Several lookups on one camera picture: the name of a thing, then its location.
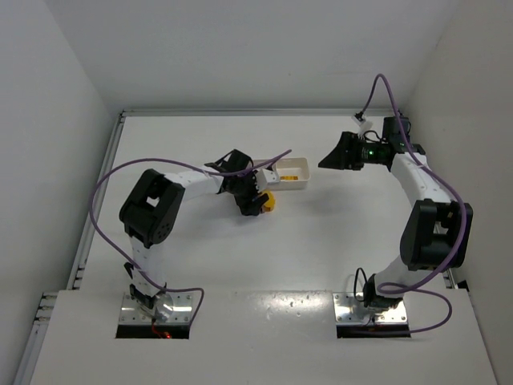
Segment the yellow round lego brick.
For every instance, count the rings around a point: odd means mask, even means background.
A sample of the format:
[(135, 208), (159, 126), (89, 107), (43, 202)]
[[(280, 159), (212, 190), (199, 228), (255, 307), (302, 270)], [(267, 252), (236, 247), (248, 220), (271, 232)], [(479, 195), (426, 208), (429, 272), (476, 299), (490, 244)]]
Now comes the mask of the yellow round lego brick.
[(275, 209), (276, 199), (273, 193), (269, 190), (263, 191), (261, 197), (265, 197), (266, 201), (261, 206), (262, 213), (270, 213)]

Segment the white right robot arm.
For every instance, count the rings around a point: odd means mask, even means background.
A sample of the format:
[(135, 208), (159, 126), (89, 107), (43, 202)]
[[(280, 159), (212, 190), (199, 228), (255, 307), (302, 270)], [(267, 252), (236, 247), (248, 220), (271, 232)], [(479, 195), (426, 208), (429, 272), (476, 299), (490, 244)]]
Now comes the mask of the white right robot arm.
[(334, 150), (319, 168), (359, 171), (367, 164), (385, 166), (399, 181), (411, 213), (399, 242), (399, 255), (384, 270), (367, 278), (365, 307), (395, 307), (410, 287), (427, 282), (430, 273), (442, 273), (463, 264), (470, 236), (473, 209), (459, 204), (430, 170), (420, 144), (412, 144), (410, 121), (393, 116), (383, 120), (382, 137), (368, 140), (372, 123), (354, 115), (359, 131), (343, 132)]

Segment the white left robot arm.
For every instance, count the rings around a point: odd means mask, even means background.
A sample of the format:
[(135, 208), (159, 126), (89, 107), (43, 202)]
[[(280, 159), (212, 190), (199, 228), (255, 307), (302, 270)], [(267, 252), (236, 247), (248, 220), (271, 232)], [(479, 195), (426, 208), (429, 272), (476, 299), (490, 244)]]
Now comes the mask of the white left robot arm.
[(144, 171), (119, 212), (131, 242), (131, 260), (125, 264), (131, 296), (150, 311), (170, 298), (159, 245), (170, 235), (184, 202), (229, 193), (242, 215), (258, 216), (273, 209), (269, 186), (279, 179), (274, 165), (255, 168), (252, 158), (238, 150), (197, 171)]

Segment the white divided sorting tray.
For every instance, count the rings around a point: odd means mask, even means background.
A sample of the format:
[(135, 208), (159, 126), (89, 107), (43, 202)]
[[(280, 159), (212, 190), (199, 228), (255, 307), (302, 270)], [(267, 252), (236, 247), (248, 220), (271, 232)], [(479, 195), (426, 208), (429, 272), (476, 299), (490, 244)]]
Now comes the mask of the white divided sorting tray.
[(284, 157), (273, 164), (265, 164), (265, 160), (254, 160), (255, 165), (262, 164), (261, 168), (267, 168), (281, 176), (298, 176), (299, 180), (281, 180), (267, 188), (271, 191), (293, 191), (305, 189), (309, 183), (309, 163), (305, 157)]

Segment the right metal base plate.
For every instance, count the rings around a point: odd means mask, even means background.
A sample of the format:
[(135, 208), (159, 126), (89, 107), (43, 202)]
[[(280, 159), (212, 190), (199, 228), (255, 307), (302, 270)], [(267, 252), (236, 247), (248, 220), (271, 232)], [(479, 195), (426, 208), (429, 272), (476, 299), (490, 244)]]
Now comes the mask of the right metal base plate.
[(390, 308), (364, 307), (353, 293), (333, 293), (333, 308), (337, 326), (407, 326), (404, 301)]

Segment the metal base plate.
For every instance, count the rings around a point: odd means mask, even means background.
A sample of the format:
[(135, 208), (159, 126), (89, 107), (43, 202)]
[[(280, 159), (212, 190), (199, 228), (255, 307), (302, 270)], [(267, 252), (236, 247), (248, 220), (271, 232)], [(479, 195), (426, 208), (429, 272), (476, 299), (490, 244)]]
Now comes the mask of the metal base plate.
[(192, 319), (192, 294), (162, 294), (156, 296), (152, 309), (141, 305), (125, 293), (119, 312), (121, 326), (186, 326)]
[(404, 301), (390, 308), (364, 307), (353, 293), (333, 293), (333, 308), (337, 326), (407, 326)]

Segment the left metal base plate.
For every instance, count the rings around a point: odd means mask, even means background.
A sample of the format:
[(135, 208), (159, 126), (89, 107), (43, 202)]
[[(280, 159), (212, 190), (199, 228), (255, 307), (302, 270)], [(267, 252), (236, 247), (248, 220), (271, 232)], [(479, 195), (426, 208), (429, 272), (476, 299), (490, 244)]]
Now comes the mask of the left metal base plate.
[(192, 294), (162, 294), (156, 296), (152, 309), (141, 305), (125, 293), (119, 312), (121, 326), (186, 326), (192, 319)]

